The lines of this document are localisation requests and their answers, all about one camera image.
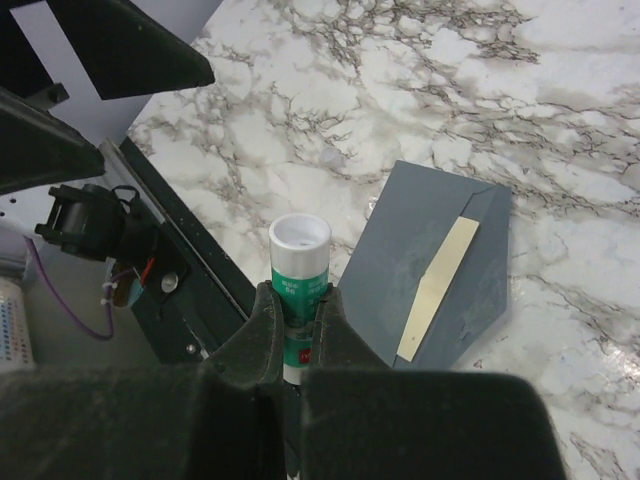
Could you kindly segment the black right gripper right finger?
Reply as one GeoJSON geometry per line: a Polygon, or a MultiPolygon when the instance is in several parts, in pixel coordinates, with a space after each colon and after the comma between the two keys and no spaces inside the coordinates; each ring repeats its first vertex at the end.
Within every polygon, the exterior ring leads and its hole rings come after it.
{"type": "Polygon", "coordinates": [[[393,370],[348,324],[337,288],[316,314],[301,386],[303,479],[557,479],[549,414],[505,374],[393,370]]]}

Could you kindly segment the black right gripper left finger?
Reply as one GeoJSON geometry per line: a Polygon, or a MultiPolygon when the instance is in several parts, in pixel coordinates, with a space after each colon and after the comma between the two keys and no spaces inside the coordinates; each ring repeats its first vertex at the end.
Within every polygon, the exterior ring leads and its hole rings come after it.
{"type": "Polygon", "coordinates": [[[198,363],[38,368],[1,378],[5,479],[282,479],[283,317],[249,320],[198,363]]]}

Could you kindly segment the beige letter paper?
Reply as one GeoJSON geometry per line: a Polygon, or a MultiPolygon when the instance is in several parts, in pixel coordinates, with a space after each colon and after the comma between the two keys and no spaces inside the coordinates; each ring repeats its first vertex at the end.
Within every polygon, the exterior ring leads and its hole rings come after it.
{"type": "Polygon", "coordinates": [[[477,220],[459,216],[420,278],[396,351],[412,362],[479,228],[477,220]]]}

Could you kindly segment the green white glue stick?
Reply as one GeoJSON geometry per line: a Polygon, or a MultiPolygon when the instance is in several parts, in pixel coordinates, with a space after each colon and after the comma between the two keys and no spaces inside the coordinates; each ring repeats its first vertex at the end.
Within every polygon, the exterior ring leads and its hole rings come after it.
{"type": "Polygon", "coordinates": [[[269,228],[272,285],[284,315],[284,380],[301,383],[310,364],[315,315],[329,283],[331,227],[322,218],[291,213],[269,228]]]}

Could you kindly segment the grey envelope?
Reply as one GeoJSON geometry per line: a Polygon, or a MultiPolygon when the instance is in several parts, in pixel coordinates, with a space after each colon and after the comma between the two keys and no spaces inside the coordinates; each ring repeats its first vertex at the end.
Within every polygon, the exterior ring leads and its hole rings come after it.
{"type": "Polygon", "coordinates": [[[448,369],[505,314],[511,206],[506,186],[395,163],[338,284],[384,363],[448,369]]]}

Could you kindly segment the white glue stick cap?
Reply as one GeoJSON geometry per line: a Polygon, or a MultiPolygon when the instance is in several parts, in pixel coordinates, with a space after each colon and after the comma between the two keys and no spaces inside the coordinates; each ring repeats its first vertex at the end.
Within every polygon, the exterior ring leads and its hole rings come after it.
{"type": "Polygon", "coordinates": [[[325,147],[319,159],[323,166],[333,171],[338,171],[344,166],[344,156],[335,147],[325,147]]]}

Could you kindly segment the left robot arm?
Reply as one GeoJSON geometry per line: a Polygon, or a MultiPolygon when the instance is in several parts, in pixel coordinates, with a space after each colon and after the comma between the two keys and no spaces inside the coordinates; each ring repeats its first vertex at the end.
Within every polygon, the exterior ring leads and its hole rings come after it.
{"type": "Polygon", "coordinates": [[[58,200],[95,184],[151,96],[213,84],[193,41],[215,1],[5,1],[1,5],[1,268],[18,273],[26,239],[123,228],[112,197],[58,200]]]}

